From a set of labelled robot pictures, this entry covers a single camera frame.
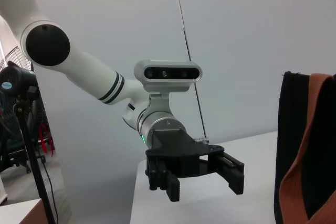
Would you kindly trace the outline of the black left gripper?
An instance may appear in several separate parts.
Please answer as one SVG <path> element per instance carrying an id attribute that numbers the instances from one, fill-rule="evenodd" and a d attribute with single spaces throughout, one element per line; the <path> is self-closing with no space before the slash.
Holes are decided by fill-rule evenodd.
<path id="1" fill-rule="evenodd" d="M 152 147 L 146 153 L 145 173 L 149 189 L 166 191 L 170 201 L 180 200 L 178 178 L 198 177 L 210 173 L 211 168 L 228 182 L 237 195 L 244 193 L 244 163 L 224 152 L 219 145 L 195 141 L 184 130 L 153 131 Z"/>

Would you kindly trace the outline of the black bag with brown handles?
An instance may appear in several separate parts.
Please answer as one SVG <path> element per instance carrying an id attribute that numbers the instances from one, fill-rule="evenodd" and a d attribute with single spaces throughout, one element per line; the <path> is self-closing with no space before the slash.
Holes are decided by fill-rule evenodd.
<path id="1" fill-rule="evenodd" d="M 336 224 L 336 74 L 284 74 L 274 216 L 276 224 Z"/>

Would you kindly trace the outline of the black stand pole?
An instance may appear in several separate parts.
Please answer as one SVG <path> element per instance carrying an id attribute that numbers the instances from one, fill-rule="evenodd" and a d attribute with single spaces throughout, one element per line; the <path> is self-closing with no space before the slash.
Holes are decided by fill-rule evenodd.
<path id="1" fill-rule="evenodd" d="M 21 94 L 16 99 L 16 104 L 14 105 L 13 110 L 18 119 L 20 131 L 30 161 L 31 171 L 33 172 L 38 194 L 44 205 L 48 224 L 56 224 L 50 206 L 48 194 L 45 188 L 44 180 L 35 154 L 34 144 L 31 140 L 29 129 L 26 122 L 26 112 L 31 109 L 33 101 L 37 98 L 37 93 L 38 93 L 37 87 L 33 86 L 27 88 L 27 91 L 22 91 Z"/>

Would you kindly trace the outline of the light wooden board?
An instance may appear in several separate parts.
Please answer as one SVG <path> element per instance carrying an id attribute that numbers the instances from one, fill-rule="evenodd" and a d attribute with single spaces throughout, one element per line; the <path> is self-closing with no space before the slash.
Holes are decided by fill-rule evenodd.
<path id="1" fill-rule="evenodd" d="M 41 199 L 0 207 L 0 224 L 48 224 Z"/>

